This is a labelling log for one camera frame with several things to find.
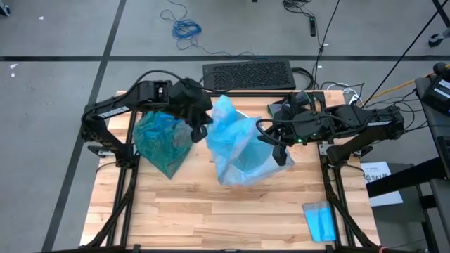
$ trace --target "blue cable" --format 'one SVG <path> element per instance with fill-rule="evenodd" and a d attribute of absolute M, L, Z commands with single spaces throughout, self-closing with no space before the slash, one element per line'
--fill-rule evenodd
<path fill-rule="evenodd" d="M 162 10 L 160 13 L 160 17 L 163 20 L 170 20 L 174 23 L 172 25 L 172 37 L 174 39 L 176 39 L 176 47 L 179 50 L 186 50 L 186 49 L 194 46 L 196 48 L 201 48 L 204 52 L 211 54 L 211 55 L 226 54 L 228 56 L 232 56 L 230 53 L 225 52 L 225 51 L 210 52 L 210 51 L 206 50 L 203 46 L 198 44 L 197 35 L 199 35 L 202 32 L 202 27 L 198 23 L 196 23 L 194 20 L 185 19 L 185 17 L 188 15 L 188 9 L 183 4 L 174 3 L 173 1 L 170 1 L 170 0 L 168 0 L 168 2 L 170 2 L 171 4 L 177 5 L 177 6 L 181 6 L 185 10 L 184 15 L 180 19 L 176 19 L 174 16 L 174 13 L 169 9 Z M 168 18 L 167 17 L 165 18 L 162 16 L 162 14 L 166 11 L 170 14 L 170 16 Z M 185 40 L 189 41 L 190 44 L 183 48 L 180 47 L 179 42 L 185 41 Z M 270 60 L 269 58 L 257 57 L 254 53 L 252 53 L 250 51 L 244 51 L 244 52 L 239 53 L 238 55 L 232 56 L 232 57 L 235 58 L 235 57 L 243 55 L 244 53 L 249 53 L 251 56 L 254 56 L 258 59 Z"/>

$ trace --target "wooden table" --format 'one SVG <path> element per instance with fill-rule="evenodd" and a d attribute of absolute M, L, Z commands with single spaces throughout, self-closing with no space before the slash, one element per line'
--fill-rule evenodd
<path fill-rule="evenodd" d="M 327 106 L 345 102 L 341 91 L 324 92 Z M 266 106 L 277 100 L 280 98 L 232 98 L 238 110 L 265 118 L 269 118 Z M 109 130 L 122 142 L 129 117 L 127 113 L 109 122 Z M 302 208 L 304 203 L 326 200 L 317 145 L 296 145 L 289 151 L 296 162 L 294 167 L 251 187 L 219 185 L 205 140 L 194 144 L 172 180 L 141 159 L 127 247 L 140 244 L 143 249 L 324 249 L 325 244 L 332 243 L 312 241 Z M 101 159 L 100 165 L 112 161 L 112 157 Z M 349 163 L 360 166 L 355 157 Z M 114 165 L 98 172 L 81 245 L 88 243 L 110 216 L 118 175 L 119 169 Z M 342 181 L 349 213 L 379 244 L 361 172 L 344 167 Z M 345 245 L 342 218 L 339 214 L 337 218 Z M 117 224 L 116 244 L 122 219 Z"/>

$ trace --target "concrete floor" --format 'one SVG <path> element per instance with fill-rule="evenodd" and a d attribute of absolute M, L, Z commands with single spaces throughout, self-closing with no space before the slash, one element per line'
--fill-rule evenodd
<path fill-rule="evenodd" d="M 180 16 L 182 10 L 166 1 L 5 2 L 11 7 L 12 16 L 0 18 L 0 160 L 4 171 L 0 178 L 0 251 L 41 251 L 67 171 L 75 174 L 65 209 L 60 208 L 64 202 L 58 203 L 57 214 L 62 214 L 62 219 L 56 226 L 59 229 L 53 249 L 75 248 L 98 162 L 77 142 L 84 106 L 88 101 L 103 100 L 117 90 L 128 89 L 146 70 L 169 70 L 199 79 L 202 64 L 218 62 L 220 58 L 195 57 L 207 56 L 198 48 L 176 49 L 170 32 L 172 24 L 161 20 L 159 13 L 170 8 Z M 312 69 L 310 56 L 317 54 L 318 45 L 316 38 L 309 36 L 308 20 L 285 11 L 281 0 L 259 0 L 257 4 L 250 0 L 177 2 L 188 7 L 188 18 L 202 25 L 200 43 L 211 51 L 291 56 L 298 60 L 291 61 L 293 67 Z M 335 0 L 313 0 L 307 5 L 316 15 L 321 37 L 334 6 Z M 122 16 L 116 15 L 118 9 L 123 10 Z M 450 4 L 445 9 L 450 13 Z M 365 82 L 362 97 L 368 98 L 435 11 L 432 0 L 341 0 L 327 35 L 329 46 L 323 53 L 326 60 L 320 62 L 317 82 Z M 115 17 L 120 20 L 117 34 Z M 450 62 L 450 40 L 437 48 L 427 45 L 431 34 L 444 29 L 437 16 L 382 90 L 429 73 L 437 62 L 434 56 L 445 56 Z M 118 61 L 109 56 L 150 57 Z M 162 74 L 151 78 L 171 79 Z M 301 76 L 296 76 L 295 81 L 299 89 L 307 84 Z M 412 88 L 383 98 L 402 96 Z M 406 121 L 410 120 L 411 116 L 406 115 Z M 423 114 L 418 113 L 414 126 L 424 121 Z M 412 156 L 410 147 L 417 142 L 422 143 L 422 148 Z M 436 155 L 430 132 L 422 129 L 397 141 L 377 144 L 364 159 L 420 163 Z M 388 247 L 423 236 L 420 228 L 409 223 L 380 219 L 377 224 L 382 243 Z M 404 249 L 421 247 L 414 244 Z"/>

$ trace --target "white paper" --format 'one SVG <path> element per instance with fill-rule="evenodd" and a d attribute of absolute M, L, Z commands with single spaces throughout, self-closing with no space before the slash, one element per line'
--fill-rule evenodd
<path fill-rule="evenodd" d="M 389 170 L 386 162 L 364 162 L 361 163 L 361 168 L 366 174 L 366 184 L 384 178 L 385 176 L 389 176 L 391 174 L 391 171 Z M 403 203 L 403 200 L 398 191 L 371 197 L 372 207 L 401 203 Z"/>

